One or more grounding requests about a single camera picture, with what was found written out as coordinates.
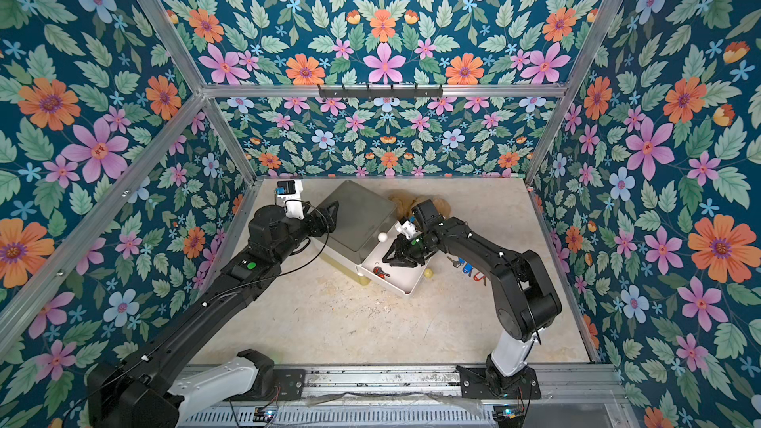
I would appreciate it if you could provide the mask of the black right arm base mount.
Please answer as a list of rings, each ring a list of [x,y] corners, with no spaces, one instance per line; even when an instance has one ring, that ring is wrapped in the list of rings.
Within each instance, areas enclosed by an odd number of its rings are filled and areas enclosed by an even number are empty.
[[[491,357],[488,357],[485,366],[458,365],[456,371],[460,377],[463,398],[529,401],[542,396],[536,372],[529,366],[513,376],[503,376]]]

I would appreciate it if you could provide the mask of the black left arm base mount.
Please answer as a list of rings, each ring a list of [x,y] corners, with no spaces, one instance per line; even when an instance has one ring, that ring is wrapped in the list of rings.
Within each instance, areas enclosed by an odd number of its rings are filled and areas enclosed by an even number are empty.
[[[231,396],[230,401],[272,401],[276,396],[279,401],[301,399],[306,370],[278,366],[270,357],[253,349],[239,352],[236,358],[252,363],[258,373],[251,388]]]

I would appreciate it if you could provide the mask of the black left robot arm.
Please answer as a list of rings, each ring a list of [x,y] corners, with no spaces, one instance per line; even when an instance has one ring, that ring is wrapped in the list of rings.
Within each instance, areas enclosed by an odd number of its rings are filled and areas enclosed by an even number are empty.
[[[281,266],[303,242],[335,231],[338,202],[301,207],[306,212],[301,219],[287,217],[285,208],[276,205],[258,209],[249,223],[247,246],[178,320],[120,364],[96,366],[87,378],[91,426],[176,427],[232,396],[277,397],[275,364],[255,350],[241,351],[195,380],[178,378],[217,332],[281,277]]]

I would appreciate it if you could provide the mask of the white drawer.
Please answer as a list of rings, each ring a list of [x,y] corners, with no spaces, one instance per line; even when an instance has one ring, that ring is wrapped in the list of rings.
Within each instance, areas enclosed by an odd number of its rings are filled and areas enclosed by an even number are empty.
[[[392,227],[392,229],[386,232],[388,234],[388,241],[381,243],[378,241],[378,245],[374,247],[374,250],[370,252],[370,255],[357,265],[358,270],[368,277],[373,283],[378,283],[382,287],[395,292],[401,296],[410,296],[418,287],[420,281],[424,277],[424,271],[428,269],[430,259],[425,266],[422,267],[390,267],[382,262],[382,257],[390,249],[394,239],[398,237],[398,231]],[[387,279],[380,279],[373,274],[374,267],[380,267],[384,271],[390,274]]]

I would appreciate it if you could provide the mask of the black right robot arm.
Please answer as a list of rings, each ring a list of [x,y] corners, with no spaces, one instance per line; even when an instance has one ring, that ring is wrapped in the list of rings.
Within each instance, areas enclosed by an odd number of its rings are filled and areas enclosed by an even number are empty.
[[[412,219],[382,261],[395,268],[422,266],[440,252],[471,265],[491,282],[495,314],[503,334],[487,358],[488,370],[502,380],[527,367],[540,333],[562,312],[562,303],[541,257],[505,249],[474,232],[457,217],[444,217],[432,200],[412,208]]]

